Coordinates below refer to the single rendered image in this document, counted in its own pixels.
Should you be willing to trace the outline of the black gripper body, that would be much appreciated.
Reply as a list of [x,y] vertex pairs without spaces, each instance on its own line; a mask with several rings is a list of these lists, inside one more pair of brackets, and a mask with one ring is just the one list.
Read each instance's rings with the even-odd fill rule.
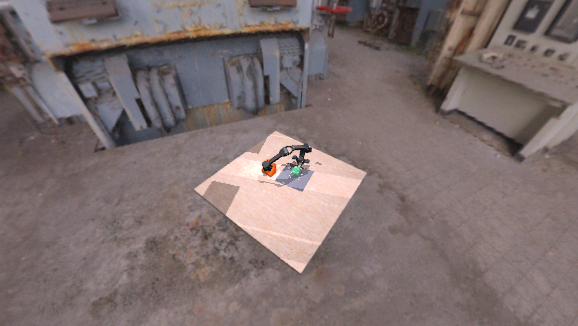
[[[305,156],[305,154],[304,154],[304,155],[303,155],[303,154],[299,154],[299,155]],[[293,155],[292,159],[294,159],[294,160],[296,159],[296,160],[298,161],[298,157],[297,157],[296,155]],[[307,164],[309,164],[310,160],[309,160],[309,159],[305,159],[304,162],[307,163]]]

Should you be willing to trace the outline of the green glass bottle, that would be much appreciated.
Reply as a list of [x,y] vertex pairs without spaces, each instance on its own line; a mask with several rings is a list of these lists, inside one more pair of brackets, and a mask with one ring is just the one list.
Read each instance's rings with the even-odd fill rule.
[[300,174],[300,167],[301,165],[298,165],[297,168],[293,168],[292,171],[290,172],[290,176],[294,179],[298,178],[299,174]]

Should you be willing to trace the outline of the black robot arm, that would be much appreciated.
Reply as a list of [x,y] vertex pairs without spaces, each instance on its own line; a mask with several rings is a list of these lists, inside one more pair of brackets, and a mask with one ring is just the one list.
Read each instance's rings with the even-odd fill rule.
[[[291,151],[290,153],[288,152],[287,147],[292,149],[292,151]],[[283,147],[283,148],[279,151],[279,153],[278,153],[277,155],[275,155],[274,157],[272,157],[272,158],[271,158],[270,160],[268,160],[268,161],[263,161],[263,162],[262,162],[262,167],[263,167],[263,169],[264,169],[264,172],[266,172],[267,170],[268,170],[268,171],[271,171],[271,169],[272,169],[272,167],[273,167],[273,166],[271,165],[272,163],[274,163],[275,161],[277,161],[277,160],[280,159],[281,157],[285,157],[285,156],[290,155],[290,154],[291,154],[293,151],[295,151],[295,150],[300,150],[300,154],[303,154],[303,155],[304,155],[305,153],[310,153],[310,152],[312,152],[312,147],[309,147],[308,143],[305,143],[305,144],[303,144],[303,145],[291,145],[291,146],[285,146],[285,147]],[[304,159],[304,156],[299,155],[299,157],[298,157],[298,162],[302,163],[302,162],[304,162],[304,160],[305,160],[305,159]]]

